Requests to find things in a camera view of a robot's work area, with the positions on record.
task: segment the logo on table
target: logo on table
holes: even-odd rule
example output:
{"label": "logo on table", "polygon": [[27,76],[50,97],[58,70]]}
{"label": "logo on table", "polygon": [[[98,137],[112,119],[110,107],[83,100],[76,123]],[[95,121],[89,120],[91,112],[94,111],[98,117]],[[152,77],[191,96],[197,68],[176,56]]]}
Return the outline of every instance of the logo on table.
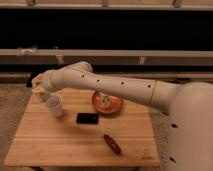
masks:
{"label": "logo on table", "polygon": [[145,148],[143,150],[143,156],[141,157],[141,159],[143,160],[154,160],[154,158],[152,156],[150,156],[150,151],[148,148]]}

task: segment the white cup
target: white cup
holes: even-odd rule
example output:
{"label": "white cup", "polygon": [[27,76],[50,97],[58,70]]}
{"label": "white cup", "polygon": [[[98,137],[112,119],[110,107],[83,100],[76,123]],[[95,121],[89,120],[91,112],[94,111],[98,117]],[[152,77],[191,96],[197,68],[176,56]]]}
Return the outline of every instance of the white cup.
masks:
{"label": "white cup", "polygon": [[63,115],[63,104],[61,96],[53,94],[44,102],[45,107],[55,116],[61,117]]}

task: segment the orange bowl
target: orange bowl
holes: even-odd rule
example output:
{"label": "orange bowl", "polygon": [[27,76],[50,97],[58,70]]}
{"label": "orange bowl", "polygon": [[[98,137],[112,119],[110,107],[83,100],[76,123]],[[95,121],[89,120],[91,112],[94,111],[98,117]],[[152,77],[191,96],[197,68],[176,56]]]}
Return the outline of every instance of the orange bowl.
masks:
{"label": "orange bowl", "polygon": [[96,91],[92,96],[92,104],[94,109],[97,112],[102,114],[111,114],[111,113],[118,112],[123,105],[123,99],[119,97],[115,97],[115,96],[110,96],[110,95],[108,98],[109,98],[109,106],[102,107],[101,94]]}

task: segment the tabletop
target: tabletop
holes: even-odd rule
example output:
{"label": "tabletop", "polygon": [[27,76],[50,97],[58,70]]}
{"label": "tabletop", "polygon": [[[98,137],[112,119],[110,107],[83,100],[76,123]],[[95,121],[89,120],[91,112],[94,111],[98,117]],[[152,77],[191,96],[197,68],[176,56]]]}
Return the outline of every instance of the tabletop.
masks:
{"label": "tabletop", "polygon": [[[32,94],[5,159],[5,166],[159,166],[147,107],[124,100],[98,124],[76,123],[77,113],[95,113],[93,91],[63,89],[64,116],[55,118]],[[122,149],[117,155],[103,138]]]}

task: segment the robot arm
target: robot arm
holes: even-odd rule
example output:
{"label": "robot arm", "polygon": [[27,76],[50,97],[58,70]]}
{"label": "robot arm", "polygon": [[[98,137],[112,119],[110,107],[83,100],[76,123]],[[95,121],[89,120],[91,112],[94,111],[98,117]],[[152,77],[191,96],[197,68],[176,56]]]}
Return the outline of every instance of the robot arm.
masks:
{"label": "robot arm", "polygon": [[48,92],[65,87],[96,90],[160,109],[170,114],[166,171],[213,170],[212,84],[102,76],[92,73],[86,62],[46,71],[40,84]]}
{"label": "robot arm", "polygon": [[171,98],[179,87],[176,84],[155,80],[97,75],[92,73],[92,67],[86,62],[45,72],[42,86],[49,92],[65,87],[96,90],[158,108],[166,113],[168,113]]}

